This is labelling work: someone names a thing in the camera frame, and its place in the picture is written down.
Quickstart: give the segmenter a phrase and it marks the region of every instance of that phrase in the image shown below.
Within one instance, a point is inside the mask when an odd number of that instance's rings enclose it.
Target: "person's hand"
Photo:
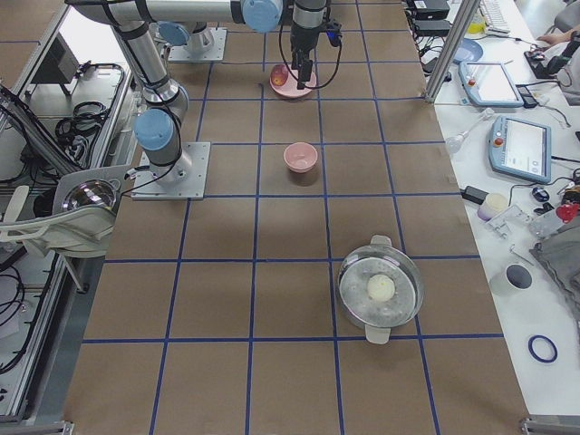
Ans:
[[[548,43],[550,46],[564,43],[569,41],[569,36],[567,34],[543,34],[542,36],[537,38],[538,41],[544,41]]]

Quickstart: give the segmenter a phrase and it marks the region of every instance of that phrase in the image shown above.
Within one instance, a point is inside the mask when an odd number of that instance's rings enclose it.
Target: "pink plate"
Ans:
[[[292,70],[292,73],[297,77],[298,71]],[[272,83],[272,79],[270,79],[270,86],[278,95],[281,95],[285,98],[300,98],[308,95],[312,90],[311,89],[296,89],[297,81],[292,74],[288,74],[288,80],[282,86],[276,86]],[[312,71],[312,75],[310,76],[310,82],[306,84],[306,86],[315,86],[316,85],[316,74]]]
[[[306,142],[288,145],[284,150],[284,162],[293,172],[302,174],[314,167],[318,160],[316,148]]]

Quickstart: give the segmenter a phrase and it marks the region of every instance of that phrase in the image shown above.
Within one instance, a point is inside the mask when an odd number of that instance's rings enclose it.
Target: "blue tape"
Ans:
[[[544,340],[546,343],[550,345],[550,347],[552,348],[551,358],[542,358],[536,353],[536,351],[534,350],[534,342],[536,340]],[[540,361],[541,363],[544,364],[553,363],[558,358],[558,349],[556,348],[556,345],[552,340],[547,338],[545,335],[533,335],[532,337],[530,337],[530,339],[527,341],[527,349],[529,350],[530,354],[534,357],[536,361]]]

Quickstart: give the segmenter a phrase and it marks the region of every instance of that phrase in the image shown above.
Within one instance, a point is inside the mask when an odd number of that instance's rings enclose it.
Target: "white cup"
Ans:
[[[532,282],[532,274],[527,267],[512,263],[491,278],[489,288],[496,295],[515,295],[531,287]]]
[[[488,193],[478,208],[480,219],[488,221],[508,208],[508,199],[500,193]]]

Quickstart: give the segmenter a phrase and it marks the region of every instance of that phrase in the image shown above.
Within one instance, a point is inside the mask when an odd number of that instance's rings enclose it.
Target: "white table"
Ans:
[[[500,4],[502,13],[508,19],[512,29],[511,36],[534,42],[514,2],[500,0]],[[451,7],[452,12],[453,8],[457,10],[457,5],[451,5]],[[481,61],[509,62],[507,70],[515,83],[538,81],[529,70],[523,56],[523,52],[529,49],[528,43],[494,37],[478,42],[484,48]],[[460,104],[459,101],[464,99],[466,94],[461,89],[456,65],[451,67],[451,73],[452,82],[444,83],[435,102],[435,109],[445,138],[466,130],[482,111],[482,108]],[[556,116],[561,119],[560,115],[543,107],[531,110],[523,108],[494,108],[494,110],[498,114],[509,114],[523,120],[550,125],[553,133],[553,154],[580,159],[580,141],[575,136],[575,131],[580,131],[580,107],[568,106],[560,89],[552,83],[534,86],[532,89],[549,98],[548,106],[554,106],[563,111],[572,127],[562,128],[554,118]],[[487,141],[492,122],[492,120],[481,122],[451,160],[455,176],[462,188],[470,185],[488,192],[501,193],[507,197],[512,185],[527,182],[503,176],[491,170],[488,162]],[[580,163],[554,162],[552,179],[560,176],[569,177],[573,168],[580,168]],[[553,204],[558,202],[556,193],[565,184],[565,181],[560,181],[553,187],[546,188],[552,196]],[[529,215],[534,215],[532,210],[539,207],[539,204],[532,199],[530,190],[530,188],[514,189],[513,203],[518,204]],[[525,255],[537,265],[534,258],[527,252],[537,240],[525,227],[510,225],[513,235],[508,240],[502,240],[478,218],[475,204],[466,201],[465,207],[488,279],[499,273],[507,264],[521,263],[521,260],[509,252],[512,244],[516,245],[518,253]],[[534,415],[580,415],[580,344],[575,321],[556,284],[541,266],[530,268],[533,269],[534,275],[534,283],[530,289],[514,295],[494,294],[499,320],[528,411]],[[558,349],[558,358],[555,362],[543,364],[534,360],[529,354],[527,341],[535,334],[546,335],[554,341]],[[540,348],[540,343],[538,343],[537,349],[540,350]]]

